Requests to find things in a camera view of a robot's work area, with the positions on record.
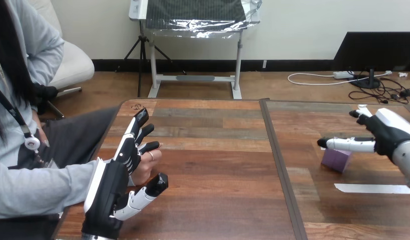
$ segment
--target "gray pants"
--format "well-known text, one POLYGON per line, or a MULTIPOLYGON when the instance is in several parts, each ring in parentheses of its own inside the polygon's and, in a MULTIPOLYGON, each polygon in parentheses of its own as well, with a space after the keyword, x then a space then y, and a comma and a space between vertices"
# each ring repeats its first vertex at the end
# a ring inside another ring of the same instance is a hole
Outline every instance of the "gray pants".
MULTIPOLYGON (((41 159, 44 162, 53 159, 59 168, 89 162, 117 110, 116 107, 112 107, 76 117, 48 121, 43 130, 50 147, 41 144, 39 148, 41 159)), ((18 166, 15 168, 42 167, 37 160, 37 156, 23 144, 19 150, 18 166)))

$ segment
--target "woman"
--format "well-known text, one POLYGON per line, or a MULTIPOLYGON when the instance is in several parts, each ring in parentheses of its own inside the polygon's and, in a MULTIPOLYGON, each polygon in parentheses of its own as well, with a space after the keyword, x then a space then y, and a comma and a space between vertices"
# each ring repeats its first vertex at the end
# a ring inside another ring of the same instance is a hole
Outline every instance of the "woman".
MULTIPOLYGON (((0 0, 0 91, 41 140, 39 154, 27 149, 21 126, 0 103, 0 219, 47 215, 85 200, 97 161, 91 160, 116 108, 75 118, 38 119, 33 83, 47 85, 63 57, 64 41, 26 0, 0 0), (54 160, 58 168, 41 168, 54 160)), ((143 184, 161 152, 142 156, 132 173, 143 184)))

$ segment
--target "purple block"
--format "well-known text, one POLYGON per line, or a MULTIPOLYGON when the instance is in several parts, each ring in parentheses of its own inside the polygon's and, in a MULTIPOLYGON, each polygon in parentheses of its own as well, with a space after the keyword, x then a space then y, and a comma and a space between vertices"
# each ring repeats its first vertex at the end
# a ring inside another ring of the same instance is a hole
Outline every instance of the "purple block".
POLYGON ((321 164, 343 173, 346 167, 349 165, 352 152, 328 149, 324 151, 323 160, 321 164))

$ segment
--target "monitor stand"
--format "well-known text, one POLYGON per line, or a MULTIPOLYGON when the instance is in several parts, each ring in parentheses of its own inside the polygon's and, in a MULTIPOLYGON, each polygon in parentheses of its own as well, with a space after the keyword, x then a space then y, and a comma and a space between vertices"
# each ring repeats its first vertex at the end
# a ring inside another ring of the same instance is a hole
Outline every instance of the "monitor stand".
POLYGON ((377 89, 380 87, 380 80, 374 77, 374 68, 370 68, 369 75, 358 75, 354 78, 350 78, 350 80, 354 79, 363 79, 368 77, 368 79, 360 80, 360 81, 351 81, 350 84, 362 88, 362 89, 377 89))

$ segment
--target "white wall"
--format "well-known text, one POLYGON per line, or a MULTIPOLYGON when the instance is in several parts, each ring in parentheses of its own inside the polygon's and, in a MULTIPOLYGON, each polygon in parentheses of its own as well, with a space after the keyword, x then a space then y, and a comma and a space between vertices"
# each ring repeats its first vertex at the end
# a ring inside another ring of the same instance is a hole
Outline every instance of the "white wall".
MULTIPOLYGON (((64 39, 92 59, 122 59, 137 40, 130 0, 52 2, 64 39)), ((263 0, 261 18, 246 31, 244 59, 333 59, 347 31, 410 31, 410 0, 263 0)), ((173 59, 228 60, 235 59, 236 41, 162 37, 156 44, 173 59)))

